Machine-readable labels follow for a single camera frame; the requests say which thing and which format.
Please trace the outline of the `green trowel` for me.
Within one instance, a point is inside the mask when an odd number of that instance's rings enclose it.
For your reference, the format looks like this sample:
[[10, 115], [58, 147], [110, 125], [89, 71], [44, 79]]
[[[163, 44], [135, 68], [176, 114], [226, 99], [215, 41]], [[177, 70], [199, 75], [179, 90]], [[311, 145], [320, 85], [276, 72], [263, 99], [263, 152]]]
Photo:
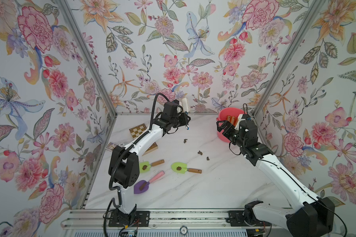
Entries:
[[158, 160], [158, 161], [155, 161], [155, 162], [152, 162], [152, 163], [150, 163], [150, 162], [142, 162], [142, 163], [139, 164], [139, 171], [140, 171], [140, 173], [149, 172], [151, 167], [161, 165], [164, 162], [165, 162], [165, 160]]
[[191, 173], [198, 173], [201, 174], [202, 170], [200, 169], [195, 169], [195, 168], [188, 168], [187, 164], [185, 163], [180, 163], [180, 162], [175, 162], [171, 165], [171, 168], [174, 172], [176, 173], [181, 173], [181, 174], [185, 174], [187, 172], [191, 172]]

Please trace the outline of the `white blue cleaning brush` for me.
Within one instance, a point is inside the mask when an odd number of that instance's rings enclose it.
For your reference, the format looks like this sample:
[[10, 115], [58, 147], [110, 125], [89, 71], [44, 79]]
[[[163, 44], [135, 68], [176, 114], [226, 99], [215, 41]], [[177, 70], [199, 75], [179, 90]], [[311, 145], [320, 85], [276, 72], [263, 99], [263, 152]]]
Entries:
[[188, 112], [189, 112], [189, 104], [188, 104], [188, 99], [185, 97], [182, 99], [182, 108], [183, 108], [183, 113], [184, 113], [184, 118], [185, 118], [185, 123], [186, 123], [186, 129], [189, 130], [189, 121], [188, 121]]

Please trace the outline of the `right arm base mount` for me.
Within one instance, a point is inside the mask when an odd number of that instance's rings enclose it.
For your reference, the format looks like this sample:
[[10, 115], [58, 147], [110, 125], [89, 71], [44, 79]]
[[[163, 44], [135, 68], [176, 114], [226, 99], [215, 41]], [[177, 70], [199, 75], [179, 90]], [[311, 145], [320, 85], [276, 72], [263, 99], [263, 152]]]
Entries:
[[261, 203], [263, 202], [256, 200], [246, 204], [243, 210], [228, 211], [228, 218], [225, 221], [232, 227], [263, 226], [265, 222], [258, 220], [253, 212], [253, 207]]

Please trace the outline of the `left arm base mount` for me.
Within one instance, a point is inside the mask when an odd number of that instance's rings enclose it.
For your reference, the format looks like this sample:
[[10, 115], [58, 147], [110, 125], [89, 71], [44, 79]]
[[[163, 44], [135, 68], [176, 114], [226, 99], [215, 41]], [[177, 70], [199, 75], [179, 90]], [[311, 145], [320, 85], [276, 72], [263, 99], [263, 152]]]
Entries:
[[150, 221], [150, 211], [133, 210], [130, 214], [122, 213], [119, 209], [109, 212], [109, 227], [125, 227], [132, 224], [136, 227], [148, 227]]

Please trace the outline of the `small card box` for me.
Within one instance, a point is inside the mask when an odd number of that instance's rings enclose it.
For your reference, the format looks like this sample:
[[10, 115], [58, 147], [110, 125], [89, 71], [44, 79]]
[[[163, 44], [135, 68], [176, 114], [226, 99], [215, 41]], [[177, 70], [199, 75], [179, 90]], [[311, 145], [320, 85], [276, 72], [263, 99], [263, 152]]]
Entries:
[[110, 152], [112, 152], [117, 146], [118, 146], [118, 144], [113, 143], [113, 142], [109, 142], [109, 143], [106, 145], [105, 149], [108, 150], [108, 151], [110, 151]]

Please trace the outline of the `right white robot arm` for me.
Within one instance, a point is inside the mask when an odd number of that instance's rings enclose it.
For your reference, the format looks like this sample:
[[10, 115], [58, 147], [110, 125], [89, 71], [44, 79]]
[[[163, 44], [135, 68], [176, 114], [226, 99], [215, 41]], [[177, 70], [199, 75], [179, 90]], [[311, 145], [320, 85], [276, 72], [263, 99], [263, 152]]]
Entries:
[[235, 145], [254, 167], [263, 172], [283, 193], [290, 209], [264, 204], [257, 200], [244, 206], [242, 220], [249, 226], [260, 222], [282, 227], [294, 237], [322, 237], [333, 230], [335, 205], [330, 198], [319, 197], [303, 185], [258, 140], [258, 128], [248, 114], [242, 114], [238, 126], [217, 120], [217, 131]]

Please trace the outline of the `aluminium front rail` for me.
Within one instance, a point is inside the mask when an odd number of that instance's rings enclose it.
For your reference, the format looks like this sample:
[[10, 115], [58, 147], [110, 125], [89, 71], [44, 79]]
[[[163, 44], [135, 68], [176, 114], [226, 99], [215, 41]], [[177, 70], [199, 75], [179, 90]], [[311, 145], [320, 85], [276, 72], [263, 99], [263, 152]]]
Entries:
[[70, 211], [64, 237], [289, 237], [275, 224], [246, 224], [243, 209], [141, 209], [128, 227], [104, 209]]

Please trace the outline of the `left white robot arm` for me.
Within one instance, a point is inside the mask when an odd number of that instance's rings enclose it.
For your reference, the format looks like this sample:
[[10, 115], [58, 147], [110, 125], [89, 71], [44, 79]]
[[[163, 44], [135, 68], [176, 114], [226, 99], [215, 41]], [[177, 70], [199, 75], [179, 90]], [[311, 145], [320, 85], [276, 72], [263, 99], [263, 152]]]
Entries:
[[187, 98], [168, 101], [159, 115], [151, 117], [151, 125], [140, 136], [125, 146], [113, 149], [108, 169], [109, 190], [116, 191], [118, 197], [113, 199], [113, 206], [121, 213], [130, 214], [136, 210], [133, 185], [140, 174], [139, 157], [172, 128], [184, 126], [188, 129], [189, 111]]

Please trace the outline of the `purple trowel pink handle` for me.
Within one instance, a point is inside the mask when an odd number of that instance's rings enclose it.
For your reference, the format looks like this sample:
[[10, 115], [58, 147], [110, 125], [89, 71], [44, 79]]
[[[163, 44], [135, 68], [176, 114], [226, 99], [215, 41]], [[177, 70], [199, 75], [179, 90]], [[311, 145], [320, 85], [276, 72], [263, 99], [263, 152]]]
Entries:
[[157, 173], [155, 176], [153, 176], [149, 181], [145, 181], [145, 180], [138, 181], [133, 187], [133, 190], [134, 190], [133, 193], [136, 195], [145, 193], [149, 189], [150, 184], [157, 181], [164, 175], [165, 175], [165, 172], [161, 171], [161, 172]]

